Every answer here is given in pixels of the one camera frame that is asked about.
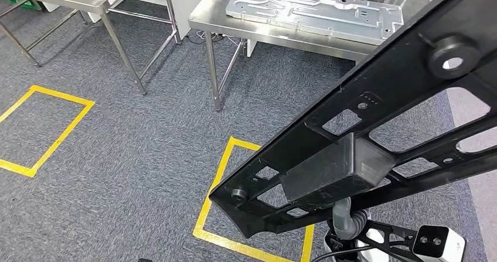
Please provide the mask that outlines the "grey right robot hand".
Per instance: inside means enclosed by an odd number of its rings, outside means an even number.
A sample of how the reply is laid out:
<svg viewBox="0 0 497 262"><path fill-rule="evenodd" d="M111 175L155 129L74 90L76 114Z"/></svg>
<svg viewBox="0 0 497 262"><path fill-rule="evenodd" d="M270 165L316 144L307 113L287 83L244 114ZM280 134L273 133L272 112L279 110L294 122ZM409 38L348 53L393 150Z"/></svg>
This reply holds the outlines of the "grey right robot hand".
<svg viewBox="0 0 497 262"><path fill-rule="evenodd" d="M332 208L333 229L341 240L355 239L370 217L369 209L352 212L351 207L351 198L345 198L335 202Z"/></svg>

